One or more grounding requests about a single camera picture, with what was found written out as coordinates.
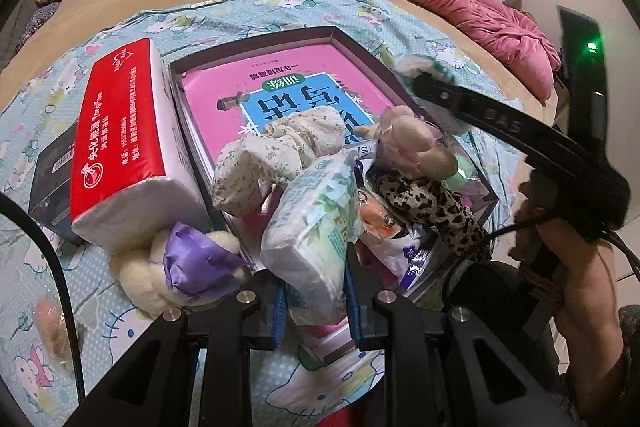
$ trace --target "purple ribbon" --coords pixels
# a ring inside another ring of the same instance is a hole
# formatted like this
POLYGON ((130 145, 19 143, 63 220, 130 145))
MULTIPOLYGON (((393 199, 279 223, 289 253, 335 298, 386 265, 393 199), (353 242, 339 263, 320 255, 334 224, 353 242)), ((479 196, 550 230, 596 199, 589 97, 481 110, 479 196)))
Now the purple ribbon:
POLYGON ((237 255, 184 223, 172 228, 164 250, 164 276, 176 293, 189 299, 218 299, 238 290, 233 276, 244 266, 237 255))

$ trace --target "red tissue package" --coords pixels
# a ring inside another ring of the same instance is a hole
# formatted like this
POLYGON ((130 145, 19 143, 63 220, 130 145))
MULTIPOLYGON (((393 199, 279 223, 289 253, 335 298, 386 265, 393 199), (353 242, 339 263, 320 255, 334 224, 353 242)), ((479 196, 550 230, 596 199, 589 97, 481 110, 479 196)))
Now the red tissue package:
POLYGON ((76 132, 71 220, 75 233, 110 253, 148 247, 177 221, 210 229, 150 39, 91 70, 76 132))

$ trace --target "leopard print fabric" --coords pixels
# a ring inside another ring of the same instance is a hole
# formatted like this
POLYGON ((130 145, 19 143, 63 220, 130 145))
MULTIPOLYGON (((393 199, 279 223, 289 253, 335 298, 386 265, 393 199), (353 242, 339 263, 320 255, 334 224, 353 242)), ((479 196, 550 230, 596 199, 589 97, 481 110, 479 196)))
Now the leopard print fabric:
POLYGON ((451 250, 473 261, 491 259, 487 233, 476 216, 462 203, 462 196, 442 182, 427 178, 409 180, 397 172, 376 166, 367 171, 367 180, 401 217, 413 223, 435 225, 451 250))

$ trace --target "bed sheet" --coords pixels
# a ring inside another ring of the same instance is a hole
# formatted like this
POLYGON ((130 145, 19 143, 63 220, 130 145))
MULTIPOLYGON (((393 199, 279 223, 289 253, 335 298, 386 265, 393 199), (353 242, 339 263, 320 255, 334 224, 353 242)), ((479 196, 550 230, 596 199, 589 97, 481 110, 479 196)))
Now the bed sheet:
MULTIPOLYGON (((117 47, 149 36, 162 58, 174 60, 223 42, 317 25, 338 26, 390 68, 407 55, 437 58, 451 67, 461 86, 506 101, 494 81, 444 33, 386 0, 210 0, 147 10, 69 50, 20 90, 0 117, 0 187, 27 206, 38 152, 76 120, 92 64, 117 47)), ((460 142, 500 198, 490 222, 494 229, 509 218, 519 155, 480 130, 460 142)), ((52 240, 81 328, 90 391, 151 319, 132 306, 110 275, 107 253, 52 240)), ((58 427, 77 405, 74 382, 43 352, 30 313, 33 303, 53 288, 52 278, 40 252, 7 220, 0 221, 0 245, 0 375, 35 427, 58 427)), ((313 425, 368 391, 384 370, 382 352, 352 351, 318 368, 299 356, 300 350, 289 331, 276 352, 252 353, 257 427, 313 425)))

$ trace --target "tissue pack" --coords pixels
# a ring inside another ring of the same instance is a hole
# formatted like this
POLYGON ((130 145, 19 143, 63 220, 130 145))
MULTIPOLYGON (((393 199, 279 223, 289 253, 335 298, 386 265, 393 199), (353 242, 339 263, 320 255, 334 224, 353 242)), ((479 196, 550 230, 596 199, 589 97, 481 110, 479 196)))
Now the tissue pack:
POLYGON ((262 262, 291 288, 287 304, 299 325, 344 318, 347 242, 360 235, 353 175, 356 150, 317 158, 284 191, 262 236, 262 262))
POLYGON ((145 248, 177 221, 209 219, 150 39, 98 60, 87 83, 71 173, 72 229, 105 250, 145 248))

